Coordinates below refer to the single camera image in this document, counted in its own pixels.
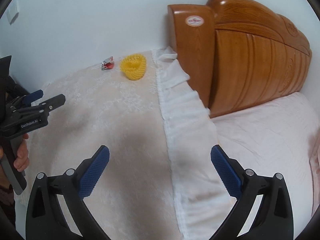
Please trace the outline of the person left hand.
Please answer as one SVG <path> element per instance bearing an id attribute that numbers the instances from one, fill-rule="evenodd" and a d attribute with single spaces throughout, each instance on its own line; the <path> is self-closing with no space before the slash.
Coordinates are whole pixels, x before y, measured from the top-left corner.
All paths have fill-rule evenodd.
<path id="1" fill-rule="evenodd" d="M 17 158 L 14 161 L 14 167 L 18 170 L 18 172 L 24 171 L 29 166 L 29 151 L 27 148 L 27 140 L 29 139 L 29 135 L 25 133 L 22 138 L 23 140 L 17 150 Z"/>

